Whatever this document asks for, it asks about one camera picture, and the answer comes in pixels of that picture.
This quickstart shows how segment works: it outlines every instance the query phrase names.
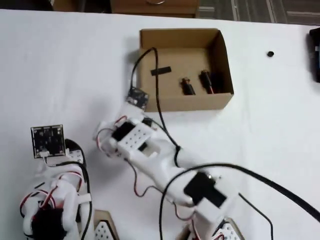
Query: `white table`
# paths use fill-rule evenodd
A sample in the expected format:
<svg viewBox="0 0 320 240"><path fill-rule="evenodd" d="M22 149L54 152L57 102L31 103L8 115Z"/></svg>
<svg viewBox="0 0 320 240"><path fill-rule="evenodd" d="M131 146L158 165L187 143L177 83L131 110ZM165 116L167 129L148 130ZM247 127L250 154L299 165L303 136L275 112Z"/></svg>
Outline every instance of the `white table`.
<svg viewBox="0 0 320 240"><path fill-rule="evenodd" d="M306 44L312 27L1 10L1 239L24 239L19 203L36 166L30 127L52 124L83 147L94 207L111 212L121 240L159 239L160 195L135 197L129 166L91 141L96 124L114 120L123 103L145 28L218 28L225 39L235 95L221 111L164 113L176 141L208 161L257 171L320 209L320 84ZM288 199L242 173L219 171L272 219L275 239L319 238L320 224ZM138 189L148 183L140 175ZM270 239L268 223L245 203L233 214L247 239ZM168 240L182 227L169 203L163 227Z"/></svg>

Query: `floor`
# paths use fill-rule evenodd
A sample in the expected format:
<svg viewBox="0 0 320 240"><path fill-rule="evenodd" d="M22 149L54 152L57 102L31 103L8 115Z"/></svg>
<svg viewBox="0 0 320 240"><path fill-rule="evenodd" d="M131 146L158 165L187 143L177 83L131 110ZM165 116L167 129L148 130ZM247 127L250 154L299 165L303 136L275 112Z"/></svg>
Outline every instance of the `floor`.
<svg viewBox="0 0 320 240"><path fill-rule="evenodd" d="M198 17L320 25L320 0L200 0Z"/></svg>

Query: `small circuit board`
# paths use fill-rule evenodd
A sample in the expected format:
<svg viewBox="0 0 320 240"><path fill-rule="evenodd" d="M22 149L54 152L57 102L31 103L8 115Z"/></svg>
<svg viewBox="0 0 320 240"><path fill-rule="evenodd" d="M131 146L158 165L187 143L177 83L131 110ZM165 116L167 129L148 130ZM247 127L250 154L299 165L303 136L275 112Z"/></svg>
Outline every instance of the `small circuit board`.
<svg viewBox="0 0 320 240"><path fill-rule="evenodd" d="M130 89L126 101L142 110L145 110L149 101L149 95L139 88Z"/></svg>
<svg viewBox="0 0 320 240"><path fill-rule="evenodd" d="M31 127L33 156L41 158L41 152L49 152L48 157L65 156L66 144L63 125Z"/></svg>

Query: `red wire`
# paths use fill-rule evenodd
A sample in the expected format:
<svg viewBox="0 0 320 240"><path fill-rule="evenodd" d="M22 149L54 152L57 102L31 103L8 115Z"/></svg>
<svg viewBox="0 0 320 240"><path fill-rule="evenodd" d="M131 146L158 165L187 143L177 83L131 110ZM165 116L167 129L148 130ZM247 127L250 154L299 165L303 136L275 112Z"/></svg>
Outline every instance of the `red wire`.
<svg viewBox="0 0 320 240"><path fill-rule="evenodd" d="M133 191L134 191L134 194L135 194L137 197L139 197L139 198L144 197L149 189L155 189L155 190L157 190L159 193L161 193L161 194L163 193L163 192L162 192L159 188L157 188L156 186L150 185L150 186L148 186L148 187L144 190L144 192L143 192L142 194L139 194L138 191L137 191L137 180L138 180L137 171L136 171L135 167L131 164L131 162L129 162L128 160L127 160L127 162L128 162L128 164L131 166L131 168L133 169L133 172L134 172ZM180 217L180 216L179 216L179 213L178 213L178 207L177 207L176 203L173 202L173 205L174 205L175 216L176 216L178 219L180 219L180 220L182 220L182 221L189 221L189 220L192 219L192 217L194 216L194 213L192 213L191 216L189 216L189 217L186 217L186 218Z"/></svg>
<svg viewBox="0 0 320 240"><path fill-rule="evenodd" d="M100 129L99 131L98 131L98 133L97 133L97 135L96 135L96 139L95 139L95 143L96 143L96 146L97 146L97 148L99 149L99 150L101 150L101 146L100 146L100 140L99 140L99 135L100 135L100 133L102 132L102 131L104 131L104 130L110 130L110 131L114 131L113 129L111 129L111 128L102 128L102 129Z"/></svg>
<svg viewBox="0 0 320 240"><path fill-rule="evenodd" d="M39 189L39 190L37 190L38 192L42 192L42 193L45 193L46 195L48 195L48 192L47 191L45 191L45 190L41 190L41 189ZM26 201L28 200L28 198L31 196L31 195L33 195L34 194L34 192L31 192L31 193L29 193L27 196L25 196L25 198L22 200L22 202L20 203L20 214L21 214L21 216L24 218L25 217L25 215L23 214L23 212L22 212L22 208L23 208L23 206L25 205L25 203L26 203ZM53 199L53 197L52 197L52 202L54 203L54 206L56 205L56 202L55 202L55 200Z"/></svg>
<svg viewBox="0 0 320 240"><path fill-rule="evenodd" d="M196 237L196 240L201 240L201 239L200 239L200 236L199 236L199 234L198 234L198 232L197 232L197 230L196 230L195 222L194 222L193 220L192 220L191 222L192 222L192 228L193 228L193 232L194 232L194 235L195 235L195 237Z"/></svg>
<svg viewBox="0 0 320 240"><path fill-rule="evenodd" d="M219 240L220 238L222 238L222 240L225 240L225 236L222 233L213 240Z"/></svg>
<svg viewBox="0 0 320 240"><path fill-rule="evenodd" d="M52 206L52 207L53 207L53 208L56 208L56 201L55 201L55 199L52 197L52 194L54 193L54 191L55 191L57 188L58 188L58 186L55 186L55 188L50 191L49 195L45 198L44 203L42 204L42 207L41 207L41 208L46 207L46 206L48 205L50 199L52 199L52 201L53 201L53 205L54 205L54 206Z"/></svg>
<svg viewBox="0 0 320 240"><path fill-rule="evenodd" d="M180 219L180 220L182 220L182 221L189 221L189 220L191 220L192 218L193 218L193 216L194 216L194 212L190 215L190 216L188 216L188 217L180 217L179 216L179 213L178 213L178 207L177 207L177 205L175 204L175 203L173 203L173 205L174 205L174 211L175 211L175 215L176 215L176 217L178 218L178 219Z"/></svg>
<svg viewBox="0 0 320 240"><path fill-rule="evenodd" d="M120 117L117 121L115 121L115 125L118 123L118 122L120 122L122 119L125 119L125 120L127 120L128 119L128 117L126 116L126 115L123 115L122 117Z"/></svg>

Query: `open cardboard box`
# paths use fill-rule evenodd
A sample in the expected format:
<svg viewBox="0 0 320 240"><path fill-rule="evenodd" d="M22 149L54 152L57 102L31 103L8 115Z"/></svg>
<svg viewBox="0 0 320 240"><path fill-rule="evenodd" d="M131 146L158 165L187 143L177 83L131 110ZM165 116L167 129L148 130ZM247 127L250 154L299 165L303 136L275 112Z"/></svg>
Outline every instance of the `open cardboard box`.
<svg viewBox="0 0 320 240"><path fill-rule="evenodd" d="M140 51L155 47L159 68L171 72L159 75L159 98L162 111L194 111L223 109L234 95L228 56L222 33L215 28L142 29ZM149 94L147 112L157 112L154 53L140 63L140 87ZM207 94L199 80L202 70L221 73L222 92ZM195 95L184 95L180 82L189 78Z"/></svg>

